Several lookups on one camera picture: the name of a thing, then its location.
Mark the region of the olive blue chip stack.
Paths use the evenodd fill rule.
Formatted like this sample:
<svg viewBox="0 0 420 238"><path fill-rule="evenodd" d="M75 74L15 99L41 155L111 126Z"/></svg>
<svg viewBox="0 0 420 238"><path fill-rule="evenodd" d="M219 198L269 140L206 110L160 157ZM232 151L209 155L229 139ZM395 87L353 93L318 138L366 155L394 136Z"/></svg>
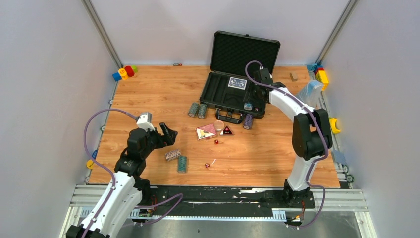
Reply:
<svg viewBox="0 0 420 238"><path fill-rule="evenodd" d="M200 105L198 103L192 103L188 111L188 116L195 117L198 114L199 107Z"/></svg>
<svg viewBox="0 0 420 238"><path fill-rule="evenodd" d="M200 104L197 117L200 119L205 119L207 115L208 107L206 104Z"/></svg>

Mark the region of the red playing card deck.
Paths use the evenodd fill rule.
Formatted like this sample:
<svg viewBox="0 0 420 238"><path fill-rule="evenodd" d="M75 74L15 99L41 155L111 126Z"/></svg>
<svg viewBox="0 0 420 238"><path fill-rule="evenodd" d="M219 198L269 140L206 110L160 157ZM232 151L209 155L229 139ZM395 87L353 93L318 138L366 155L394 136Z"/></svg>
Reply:
<svg viewBox="0 0 420 238"><path fill-rule="evenodd" d="M213 123L199 126L196 128L196 135L198 140L207 140L217 136L217 131Z"/></svg>

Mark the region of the light blue chip stack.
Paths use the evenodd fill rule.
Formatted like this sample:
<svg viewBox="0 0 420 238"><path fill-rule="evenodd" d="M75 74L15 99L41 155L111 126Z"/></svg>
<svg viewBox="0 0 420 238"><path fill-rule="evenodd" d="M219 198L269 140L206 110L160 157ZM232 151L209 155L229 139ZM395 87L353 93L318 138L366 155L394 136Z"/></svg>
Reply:
<svg viewBox="0 0 420 238"><path fill-rule="evenodd" d="M253 105L251 103L245 103L243 108L244 110L251 111L253 109Z"/></svg>

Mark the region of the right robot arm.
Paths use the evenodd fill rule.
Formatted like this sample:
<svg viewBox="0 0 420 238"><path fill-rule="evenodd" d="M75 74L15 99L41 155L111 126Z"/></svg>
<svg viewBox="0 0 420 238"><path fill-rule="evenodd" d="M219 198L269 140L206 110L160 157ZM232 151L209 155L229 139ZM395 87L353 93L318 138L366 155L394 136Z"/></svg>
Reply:
<svg viewBox="0 0 420 238"><path fill-rule="evenodd" d="M308 197L311 187L323 188L311 184L310 180L317 163L328 157L332 147L328 112L305 104L286 87L263 84L253 79L250 81L258 89L266 90L268 102L293 121L292 146L296 160L285 181L282 200L287 206L295 207Z"/></svg>

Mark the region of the purple poker chip stack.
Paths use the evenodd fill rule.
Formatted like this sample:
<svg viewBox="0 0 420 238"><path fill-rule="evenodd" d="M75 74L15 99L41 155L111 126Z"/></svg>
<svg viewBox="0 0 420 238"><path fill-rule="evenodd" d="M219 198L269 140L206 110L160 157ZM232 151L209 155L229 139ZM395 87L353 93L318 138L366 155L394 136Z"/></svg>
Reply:
<svg viewBox="0 0 420 238"><path fill-rule="evenodd" d="M243 128L244 129L251 129L253 125L253 115L252 114L246 114L244 121L243 121Z"/></svg>

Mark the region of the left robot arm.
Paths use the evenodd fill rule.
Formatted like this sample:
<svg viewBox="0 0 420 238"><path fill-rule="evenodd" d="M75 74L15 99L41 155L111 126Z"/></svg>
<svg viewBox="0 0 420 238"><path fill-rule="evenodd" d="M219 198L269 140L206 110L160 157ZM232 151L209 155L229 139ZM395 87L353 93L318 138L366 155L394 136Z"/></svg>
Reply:
<svg viewBox="0 0 420 238"><path fill-rule="evenodd" d="M150 182L140 177L146 158L155 149L173 145L178 135L165 123L159 125L162 133L149 126L130 131L105 192L81 224L68 228L67 238L112 238L136 205L150 202Z"/></svg>

